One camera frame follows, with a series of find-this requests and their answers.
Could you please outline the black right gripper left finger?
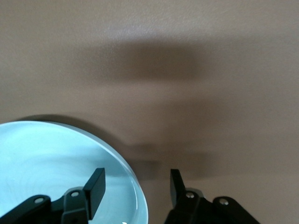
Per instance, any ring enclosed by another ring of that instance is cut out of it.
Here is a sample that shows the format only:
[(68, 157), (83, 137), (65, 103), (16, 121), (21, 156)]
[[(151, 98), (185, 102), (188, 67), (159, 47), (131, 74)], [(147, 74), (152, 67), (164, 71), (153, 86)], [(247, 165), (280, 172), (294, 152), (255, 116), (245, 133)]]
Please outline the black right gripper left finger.
[(105, 169), (97, 168), (81, 188), (64, 195), (62, 224), (87, 224), (93, 220), (105, 194)]

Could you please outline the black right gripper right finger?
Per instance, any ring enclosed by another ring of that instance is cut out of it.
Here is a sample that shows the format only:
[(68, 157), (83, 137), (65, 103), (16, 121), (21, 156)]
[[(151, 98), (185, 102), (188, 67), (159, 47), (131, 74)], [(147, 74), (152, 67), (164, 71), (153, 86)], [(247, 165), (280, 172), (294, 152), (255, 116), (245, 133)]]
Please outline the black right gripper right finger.
[(170, 171), (170, 193), (173, 208), (165, 224), (195, 224), (198, 218), (200, 196), (188, 190), (178, 169)]

